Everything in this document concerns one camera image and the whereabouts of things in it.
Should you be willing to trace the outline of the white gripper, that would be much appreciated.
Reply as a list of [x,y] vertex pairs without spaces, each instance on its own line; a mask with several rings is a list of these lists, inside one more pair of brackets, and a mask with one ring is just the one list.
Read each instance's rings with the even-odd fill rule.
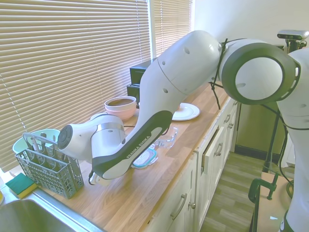
[[104,179],[98,176],[93,171],[91,171],[88,176],[88,183],[92,186],[94,185],[108,186],[112,181],[114,181],[114,179]]

